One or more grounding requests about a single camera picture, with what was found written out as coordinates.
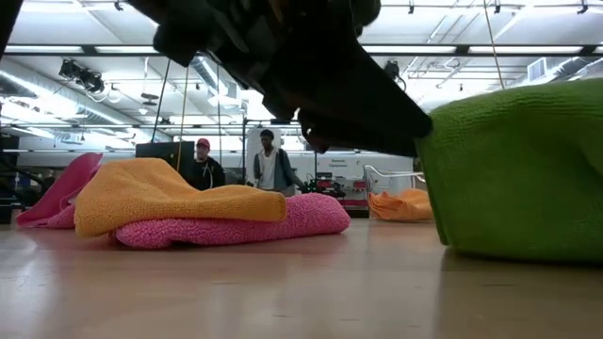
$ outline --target green towel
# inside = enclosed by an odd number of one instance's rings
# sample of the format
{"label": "green towel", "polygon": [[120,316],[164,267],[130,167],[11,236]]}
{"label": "green towel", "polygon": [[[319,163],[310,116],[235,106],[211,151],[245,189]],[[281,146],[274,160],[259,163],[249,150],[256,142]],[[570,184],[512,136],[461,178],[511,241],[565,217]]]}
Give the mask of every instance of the green towel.
{"label": "green towel", "polygon": [[603,79],[507,89],[431,116],[417,147],[443,244],[603,263]]}

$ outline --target pink microfiber cloth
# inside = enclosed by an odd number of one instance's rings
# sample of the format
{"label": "pink microfiber cloth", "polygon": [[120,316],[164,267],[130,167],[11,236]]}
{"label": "pink microfiber cloth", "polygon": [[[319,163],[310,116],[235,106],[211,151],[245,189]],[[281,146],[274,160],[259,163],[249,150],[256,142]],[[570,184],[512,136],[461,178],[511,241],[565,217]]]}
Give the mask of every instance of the pink microfiber cloth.
{"label": "pink microfiber cloth", "polygon": [[49,220],[71,205],[71,199],[84,188],[98,170],[102,157],[103,155],[99,153],[85,153],[75,158],[40,201],[17,216],[17,224],[20,227],[65,226],[64,220],[60,223],[56,223],[55,220],[49,223]]}
{"label": "pink microfiber cloth", "polygon": [[338,234],[350,226],[350,216],[341,204],[326,195],[287,198],[286,207],[286,219],[280,222],[212,218],[146,220],[127,224],[114,235],[133,248],[164,249],[175,241],[205,246],[234,245]]}
{"label": "pink microfiber cloth", "polygon": [[49,217],[43,227],[49,229],[74,229],[75,222],[73,222],[73,217],[75,215],[75,206],[69,205],[64,210],[58,212],[51,217]]}

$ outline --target floor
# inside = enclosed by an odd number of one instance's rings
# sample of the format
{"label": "floor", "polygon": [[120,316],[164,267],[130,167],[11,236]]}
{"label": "floor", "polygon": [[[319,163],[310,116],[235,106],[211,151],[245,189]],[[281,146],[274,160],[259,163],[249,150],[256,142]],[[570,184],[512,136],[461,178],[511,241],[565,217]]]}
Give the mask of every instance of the floor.
{"label": "floor", "polygon": [[599,338],[603,271],[456,256],[431,224],[169,251],[0,231],[0,338]]}

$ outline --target towel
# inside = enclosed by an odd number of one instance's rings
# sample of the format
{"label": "towel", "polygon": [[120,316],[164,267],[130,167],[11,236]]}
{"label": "towel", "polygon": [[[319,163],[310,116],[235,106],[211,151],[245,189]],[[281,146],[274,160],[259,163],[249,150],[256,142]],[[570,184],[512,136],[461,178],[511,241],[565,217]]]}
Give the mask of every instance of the towel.
{"label": "towel", "polygon": [[137,221],[116,231],[123,244],[140,249],[163,249],[172,242],[197,245],[233,245],[301,236],[338,234],[350,226],[350,217],[337,199],[302,194],[286,199],[284,221],[235,219],[159,219]]}
{"label": "towel", "polygon": [[73,229],[75,224],[73,223],[73,216],[75,214],[75,206],[67,206],[64,210],[58,212],[58,214],[48,218],[44,228],[48,229]]}
{"label": "towel", "polygon": [[382,220],[420,221],[433,218],[430,198],[422,189],[404,189],[398,196],[387,192],[370,193],[368,205],[371,214]]}
{"label": "towel", "polygon": [[17,224],[20,227],[52,228],[55,223],[48,224],[49,218],[70,206],[71,200],[98,170],[102,157],[99,153],[85,153],[76,157],[40,201],[17,216]]}
{"label": "towel", "polygon": [[417,142],[440,238],[505,259],[603,263],[603,79],[506,89],[431,113]]}
{"label": "towel", "polygon": [[137,158],[99,168],[75,201],[74,221],[78,235],[97,236],[150,219],[285,217],[280,193],[238,185],[198,191],[164,160]]}

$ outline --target orange towel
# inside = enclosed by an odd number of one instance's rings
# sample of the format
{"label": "orange towel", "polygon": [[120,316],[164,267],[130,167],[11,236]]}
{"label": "orange towel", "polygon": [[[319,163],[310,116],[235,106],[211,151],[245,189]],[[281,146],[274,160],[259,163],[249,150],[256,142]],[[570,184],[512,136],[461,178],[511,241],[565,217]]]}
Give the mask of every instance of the orange towel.
{"label": "orange towel", "polygon": [[249,186],[198,191],[168,163],[138,158],[103,165],[75,201],[75,231],[97,236],[125,224],[163,218],[283,221],[285,197]]}
{"label": "orange towel", "polygon": [[370,212],[383,220],[419,221],[433,218],[427,192],[421,189],[405,189],[398,196],[383,192],[368,195]]}

